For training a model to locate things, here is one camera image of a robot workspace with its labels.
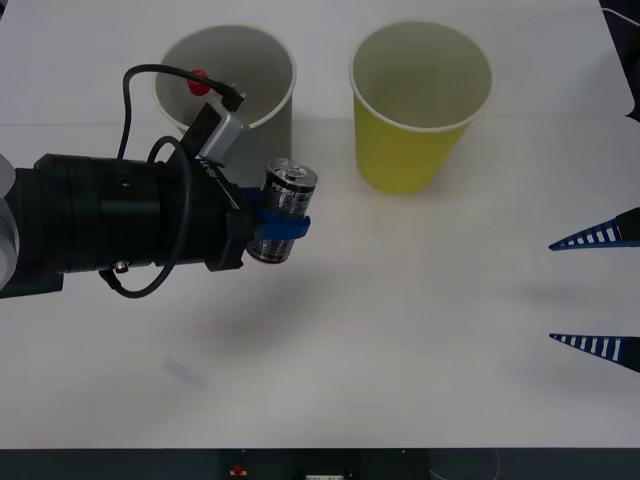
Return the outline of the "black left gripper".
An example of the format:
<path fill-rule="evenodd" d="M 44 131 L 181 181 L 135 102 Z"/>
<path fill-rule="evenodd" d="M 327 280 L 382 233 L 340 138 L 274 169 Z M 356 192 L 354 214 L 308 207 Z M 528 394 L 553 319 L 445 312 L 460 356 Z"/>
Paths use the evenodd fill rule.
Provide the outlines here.
<path fill-rule="evenodd" d="M 168 260 L 180 231 L 184 211 L 183 170 L 173 154 L 163 177 L 163 208 L 167 214 L 167 238 L 163 242 Z M 245 251 L 266 264 L 284 263 L 293 244 L 311 225 L 309 216 L 287 217 L 249 206 L 261 203 L 261 187 L 241 187 L 229 182 L 220 167 L 195 159 L 191 162 L 191 210 L 186 240 L 176 263 L 202 263 L 211 272 L 243 266 Z"/>

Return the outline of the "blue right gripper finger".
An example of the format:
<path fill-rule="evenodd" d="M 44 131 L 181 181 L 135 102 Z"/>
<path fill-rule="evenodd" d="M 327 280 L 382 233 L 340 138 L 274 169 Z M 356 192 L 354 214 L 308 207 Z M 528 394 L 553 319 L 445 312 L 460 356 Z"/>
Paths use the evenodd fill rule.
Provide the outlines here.
<path fill-rule="evenodd" d="M 551 251 L 638 248 L 640 241 L 640 208 L 636 207 L 606 222 L 569 235 L 549 246 Z"/>
<path fill-rule="evenodd" d="M 640 372 L 640 339 L 637 336 L 583 336 L 550 333 L 549 337 L 573 349 Z"/>

